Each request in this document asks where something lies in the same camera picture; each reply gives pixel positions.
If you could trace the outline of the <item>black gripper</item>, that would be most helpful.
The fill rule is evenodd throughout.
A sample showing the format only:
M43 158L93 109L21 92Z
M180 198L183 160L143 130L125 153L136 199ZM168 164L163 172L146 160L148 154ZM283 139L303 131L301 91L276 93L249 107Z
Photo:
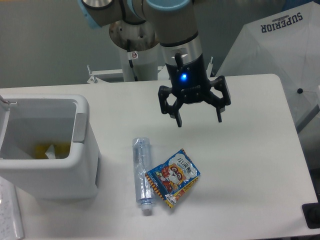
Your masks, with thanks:
M213 80L207 77L203 55L189 63L183 63L182 54L174 56L175 64L167 64L172 87L161 85L158 99L162 114L169 114L182 127L179 113L183 104L193 104L205 101L216 109L217 120L222 122L222 112L231 104L231 95L226 78L221 75ZM169 105L168 97L174 95L176 100Z

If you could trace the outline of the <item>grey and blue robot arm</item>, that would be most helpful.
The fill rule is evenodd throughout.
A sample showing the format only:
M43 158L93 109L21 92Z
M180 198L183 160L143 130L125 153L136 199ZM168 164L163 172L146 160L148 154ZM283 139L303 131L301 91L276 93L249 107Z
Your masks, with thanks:
M231 104L224 76L209 80L191 0L80 0L89 24L101 28L118 21L131 26L149 23L158 38L171 81L160 86L158 99L163 114L179 127L183 104L206 102L216 109L217 119Z

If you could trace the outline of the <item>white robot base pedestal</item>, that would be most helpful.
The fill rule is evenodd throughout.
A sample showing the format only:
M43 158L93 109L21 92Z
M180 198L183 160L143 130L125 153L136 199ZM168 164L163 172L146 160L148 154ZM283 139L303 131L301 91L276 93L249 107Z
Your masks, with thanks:
M116 21L109 27L109 36L118 48L125 82L158 79L159 41L149 22Z

